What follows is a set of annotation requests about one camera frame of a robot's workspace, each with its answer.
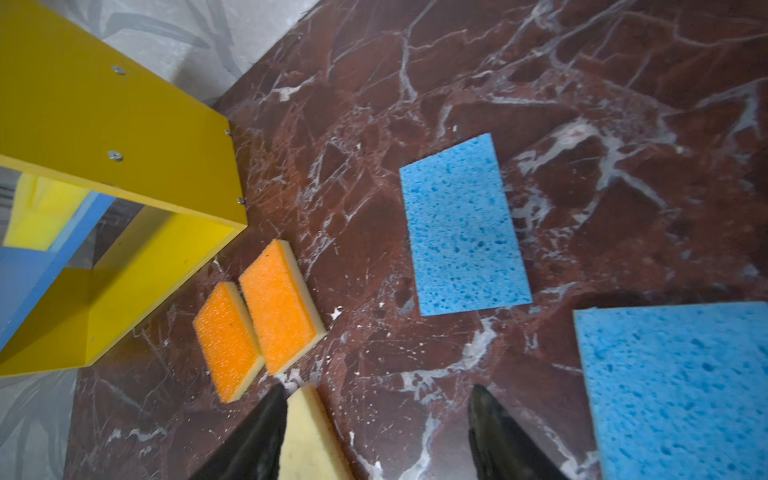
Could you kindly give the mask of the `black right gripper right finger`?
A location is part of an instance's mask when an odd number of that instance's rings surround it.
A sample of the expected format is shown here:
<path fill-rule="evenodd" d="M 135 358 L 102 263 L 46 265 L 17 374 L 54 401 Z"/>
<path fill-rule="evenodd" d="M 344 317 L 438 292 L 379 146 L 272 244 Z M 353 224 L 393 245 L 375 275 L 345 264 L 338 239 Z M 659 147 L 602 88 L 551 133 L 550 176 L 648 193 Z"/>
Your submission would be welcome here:
<path fill-rule="evenodd" d="M 468 403 L 469 444 L 478 479 L 566 479 L 506 408 L 482 385 Z"/>

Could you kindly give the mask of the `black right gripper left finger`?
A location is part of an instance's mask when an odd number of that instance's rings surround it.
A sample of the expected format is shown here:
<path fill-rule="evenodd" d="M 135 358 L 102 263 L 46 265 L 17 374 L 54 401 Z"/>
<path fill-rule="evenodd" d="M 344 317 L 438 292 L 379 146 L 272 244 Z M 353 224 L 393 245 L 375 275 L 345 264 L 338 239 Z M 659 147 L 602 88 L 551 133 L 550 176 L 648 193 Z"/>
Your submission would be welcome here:
<path fill-rule="evenodd" d="M 286 426 L 286 389 L 276 384 L 190 479 L 277 479 Z"/>

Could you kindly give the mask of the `blue sponge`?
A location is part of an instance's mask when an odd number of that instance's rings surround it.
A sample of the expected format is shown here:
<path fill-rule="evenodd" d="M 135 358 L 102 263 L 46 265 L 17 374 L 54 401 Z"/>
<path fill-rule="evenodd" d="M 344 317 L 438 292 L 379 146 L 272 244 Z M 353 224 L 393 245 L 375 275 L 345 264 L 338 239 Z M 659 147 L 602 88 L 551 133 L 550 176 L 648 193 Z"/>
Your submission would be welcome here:
<path fill-rule="evenodd" d="M 421 315 L 532 302 L 490 134 L 404 166 L 400 179 Z"/>
<path fill-rule="evenodd" d="M 767 475 L 767 306 L 592 308 L 574 326 L 603 476 Z"/>

